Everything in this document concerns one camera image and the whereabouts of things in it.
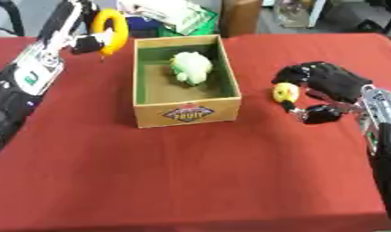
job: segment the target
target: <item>yellow fruit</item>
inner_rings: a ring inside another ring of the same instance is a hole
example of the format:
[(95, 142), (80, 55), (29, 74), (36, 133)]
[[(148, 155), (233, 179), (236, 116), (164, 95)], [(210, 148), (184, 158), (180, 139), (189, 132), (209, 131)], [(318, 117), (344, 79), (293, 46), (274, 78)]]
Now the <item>yellow fruit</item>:
[(273, 98), (276, 102), (288, 100), (295, 102), (299, 97), (299, 87), (292, 83), (278, 83), (273, 89)]

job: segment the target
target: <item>yellow ring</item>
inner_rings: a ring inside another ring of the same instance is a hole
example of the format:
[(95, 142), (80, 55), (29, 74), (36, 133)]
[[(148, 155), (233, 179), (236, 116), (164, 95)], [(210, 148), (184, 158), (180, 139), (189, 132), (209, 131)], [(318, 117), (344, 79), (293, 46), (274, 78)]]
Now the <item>yellow ring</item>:
[(121, 49), (127, 42), (129, 37), (129, 28), (124, 16), (118, 11), (106, 8), (101, 10), (94, 18), (91, 30), (93, 33), (102, 33), (105, 23), (108, 19), (113, 20), (113, 37), (111, 44), (102, 48), (103, 55), (111, 55)]

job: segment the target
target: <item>cardboard fruit box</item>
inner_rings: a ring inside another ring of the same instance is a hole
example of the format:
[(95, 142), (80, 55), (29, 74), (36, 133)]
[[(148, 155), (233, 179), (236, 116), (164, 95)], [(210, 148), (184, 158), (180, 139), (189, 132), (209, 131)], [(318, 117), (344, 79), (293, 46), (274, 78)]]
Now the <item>cardboard fruit box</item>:
[[(178, 82), (171, 58), (198, 52), (213, 64), (197, 86)], [(234, 121), (241, 94), (218, 35), (135, 40), (133, 107), (139, 128)]]

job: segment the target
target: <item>red table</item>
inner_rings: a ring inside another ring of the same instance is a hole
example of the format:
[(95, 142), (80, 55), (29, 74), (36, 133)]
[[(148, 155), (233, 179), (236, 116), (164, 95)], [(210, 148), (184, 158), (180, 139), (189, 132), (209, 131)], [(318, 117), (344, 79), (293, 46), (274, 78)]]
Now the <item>red table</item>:
[[(30, 42), (0, 39), (0, 69)], [(132, 113), (132, 42), (102, 64), (65, 53), (66, 70), (0, 153), (0, 231), (391, 228), (353, 118), (305, 126), (268, 94), (280, 68), (319, 60), (391, 90), (391, 43), (307, 34), (225, 46), (243, 93), (238, 120), (144, 130)]]

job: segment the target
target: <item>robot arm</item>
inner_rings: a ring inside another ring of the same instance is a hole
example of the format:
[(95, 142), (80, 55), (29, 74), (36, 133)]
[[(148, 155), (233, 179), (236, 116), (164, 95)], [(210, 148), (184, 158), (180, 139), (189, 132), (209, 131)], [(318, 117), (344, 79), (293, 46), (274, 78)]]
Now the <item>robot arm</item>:
[(306, 124), (338, 121), (350, 112), (356, 115), (376, 185), (391, 219), (391, 92), (342, 67), (322, 62), (287, 67), (272, 82), (295, 84), (307, 89), (309, 97), (327, 102), (306, 109), (297, 108), (291, 100), (281, 102), (287, 112)]
[[(19, 131), (63, 71), (64, 60), (59, 55), (63, 48), (71, 47), (72, 53), (79, 54), (101, 51), (114, 43), (112, 28), (97, 34), (73, 35), (82, 22), (91, 27), (100, 13), (89, 0), (63, 0), (36, 41), (0, 71), (0, 149)], [(124, 17), (120, 15), (118, 20), (122, 22), (113, 23), (124, 24), (127, 32)], [(124, 44), (127, 33), (124, 35), (124, 41), (113, 50)]]

